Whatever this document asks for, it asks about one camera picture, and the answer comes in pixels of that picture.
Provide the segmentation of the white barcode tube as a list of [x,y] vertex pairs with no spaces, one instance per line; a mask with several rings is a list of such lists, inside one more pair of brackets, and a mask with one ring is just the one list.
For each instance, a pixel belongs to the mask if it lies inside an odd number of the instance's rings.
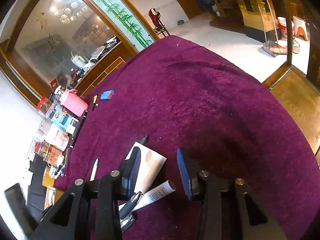
[[132,209],[132,211],[139,210],[145,206],[148,206],[164,197],[167,195],[173,193],[176,190],[175,185],[173,182],[167,180],[161,185],[151,189],[145,194],[141,194],[136,206]]

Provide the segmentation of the white paper card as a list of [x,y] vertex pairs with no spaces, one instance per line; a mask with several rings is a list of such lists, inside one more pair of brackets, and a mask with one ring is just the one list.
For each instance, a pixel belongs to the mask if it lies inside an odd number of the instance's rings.
[[140,167],[134,193],[140,191],[142,194],[144,194],[150,189],[167,159],[156,151],[149,149],[138,142],[135,142],[125,160],[131,157],[134,147],[138,147],[141,152]]

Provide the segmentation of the white pen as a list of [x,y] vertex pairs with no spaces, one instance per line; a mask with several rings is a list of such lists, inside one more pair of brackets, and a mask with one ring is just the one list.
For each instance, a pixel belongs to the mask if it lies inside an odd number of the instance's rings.
[[95,176],[97,173],[97,169],[98,169],[98,164],[99,164],[99,159],[97,158],[93,164],[93,168],[92,168],[92,173],[90,176],[90,181],[94,181],[95,180]]

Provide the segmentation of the pink knitted cup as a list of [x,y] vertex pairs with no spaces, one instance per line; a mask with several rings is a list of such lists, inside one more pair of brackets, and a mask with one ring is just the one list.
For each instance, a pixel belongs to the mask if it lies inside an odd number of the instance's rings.
[[88,104],[82,100],[77,94],[76,89],[65,89],[59,98],[61,105],[70,110],[73,114],[81,117],[85,110],[88,109]]

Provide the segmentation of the red lidded jar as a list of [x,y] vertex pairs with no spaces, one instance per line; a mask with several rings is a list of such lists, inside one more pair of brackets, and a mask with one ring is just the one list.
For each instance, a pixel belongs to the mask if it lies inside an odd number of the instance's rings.
[[44,117],[48,117],[50,113],[54,110],[57,102],[51,102],[48,98],[43,96],[36,106],[36,110]]

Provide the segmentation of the blue lighter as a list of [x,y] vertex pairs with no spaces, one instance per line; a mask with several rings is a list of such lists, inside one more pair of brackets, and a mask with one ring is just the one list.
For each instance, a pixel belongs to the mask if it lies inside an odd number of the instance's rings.
[[111,100],[114,94],[115,94],[114,90],[104,91],[100,96],[100,100]]

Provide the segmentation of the purple velvet tablecloth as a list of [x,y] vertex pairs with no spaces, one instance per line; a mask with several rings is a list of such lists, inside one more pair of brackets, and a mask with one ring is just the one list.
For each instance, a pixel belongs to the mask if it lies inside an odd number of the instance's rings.
[[201,168],[220,178],[243,178],[276,218],[288,239],[319,239],[319,167],[306,138],[285,108],[259,81],[212,51],[177,36],[133,57],[85,98],[114,90],[89,111],[65,176],[78,178],[118,167],[132,145],[166,157],[156,184],[176,191],[137,212],[125,239],[195,239],[199,208],[186,197],[176,152],[183,147]]

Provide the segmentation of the wooden chair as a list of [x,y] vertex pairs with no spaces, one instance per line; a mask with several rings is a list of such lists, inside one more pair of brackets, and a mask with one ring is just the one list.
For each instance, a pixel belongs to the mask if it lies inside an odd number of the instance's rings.
[[292,56],[263,85],[291,115],[319,161],[319,0],[300,0],[310,31],[308,69],[304,74]]

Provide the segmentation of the dustpan with broom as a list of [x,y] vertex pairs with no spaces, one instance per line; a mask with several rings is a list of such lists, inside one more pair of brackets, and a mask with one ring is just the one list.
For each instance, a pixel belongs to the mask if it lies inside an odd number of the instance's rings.
[[276,22],[273,17],[273,14],[271,14],[271,17],[272,17],[272,23],[274,26],[274,33],[275,33],[275,37],[276,37],[276,42],[270,41],[267,39],[267,33],[266,33],[265,24],[264,24],[263,13],[260,8],[259,8],[259,12],[260,12],[261,21],[263,24],[264,38],[265,38],[265,42],[263,43],[263,51],[267,52],[272,57],[276,57],[277,55],[287,55],[287,47],[281,46],[279,44],[278,31],[277,31],[277,26],[276,26]]

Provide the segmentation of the white red bucket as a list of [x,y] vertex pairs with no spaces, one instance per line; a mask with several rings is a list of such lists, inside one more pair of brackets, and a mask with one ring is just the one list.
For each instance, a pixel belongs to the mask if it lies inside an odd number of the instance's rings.
[[287,39],[287,26],[286,26],[286,18],[284,17],[277,17],[278,24],[281,31],[281,36],[283,39]]

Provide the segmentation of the bamboo painted glass panel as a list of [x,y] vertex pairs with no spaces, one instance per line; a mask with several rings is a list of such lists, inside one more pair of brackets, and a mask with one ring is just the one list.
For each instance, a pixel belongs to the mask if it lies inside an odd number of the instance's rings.
[[150,32],[122,0],[91,0],[113,23],[129,44],[140,52],[155,42]]

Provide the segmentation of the yellow handled screwdriver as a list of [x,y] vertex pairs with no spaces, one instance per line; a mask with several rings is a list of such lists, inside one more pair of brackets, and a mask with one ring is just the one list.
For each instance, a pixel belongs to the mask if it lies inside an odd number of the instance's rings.
[[97,103],[98,100],[98,95],[94,95],[93,96],[93,102],[92,102],[92,111],[94,111],[95,107],[99,106],[99,104]]

